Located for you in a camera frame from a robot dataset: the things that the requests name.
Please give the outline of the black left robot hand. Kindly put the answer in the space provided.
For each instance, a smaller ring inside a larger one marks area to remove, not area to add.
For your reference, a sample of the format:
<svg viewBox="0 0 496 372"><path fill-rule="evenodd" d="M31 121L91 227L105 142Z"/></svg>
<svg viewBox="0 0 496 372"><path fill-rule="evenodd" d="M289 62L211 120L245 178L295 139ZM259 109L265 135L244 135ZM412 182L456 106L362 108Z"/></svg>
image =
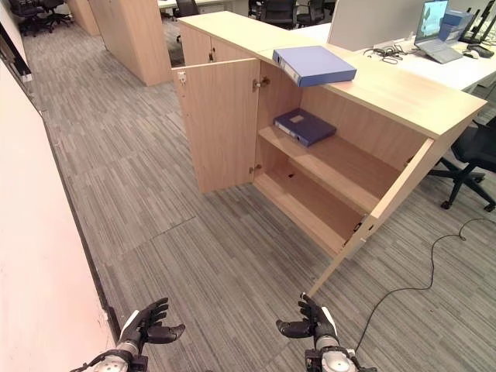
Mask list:
<svg viewBox="0 0 496 372"><path fill-rule="evenodd" d="M125 321L119 335L118 344L133 343L135 346L168 344L181 338L186 326L166 325L169 299L160 298L141 310L135 310Z"/></svg>

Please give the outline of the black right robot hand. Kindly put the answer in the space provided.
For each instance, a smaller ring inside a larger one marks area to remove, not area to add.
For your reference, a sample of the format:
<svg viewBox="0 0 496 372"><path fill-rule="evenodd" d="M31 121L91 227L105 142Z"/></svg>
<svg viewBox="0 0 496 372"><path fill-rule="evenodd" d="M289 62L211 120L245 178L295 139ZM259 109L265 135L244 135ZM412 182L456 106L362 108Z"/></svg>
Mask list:
<svg viewBox="0 0 496 372"><path fill-rule="evenodd" d="M278 319L275 324L278 332L290 339L312 337L317 342L322 337L338 340L335 321L326 306L320 305L305 292L298 300L299 312L303 315L301 321L283 321Z"/></svg>

